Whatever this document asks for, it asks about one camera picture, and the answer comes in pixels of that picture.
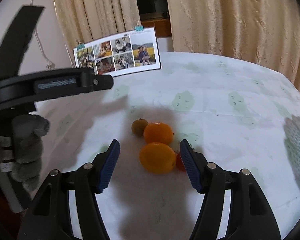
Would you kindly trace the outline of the grey gloved left hand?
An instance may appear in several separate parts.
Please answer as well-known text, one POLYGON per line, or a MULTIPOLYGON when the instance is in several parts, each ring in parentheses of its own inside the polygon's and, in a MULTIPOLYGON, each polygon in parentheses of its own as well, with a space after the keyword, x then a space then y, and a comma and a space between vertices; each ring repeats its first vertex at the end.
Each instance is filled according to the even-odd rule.
POLYGON ((14 139, 14 163, 12 178, 28 192, 39 184, 42 168, 42 137, 47 135, 50 122, 36 114, 17 116, 12 121, 14 139))

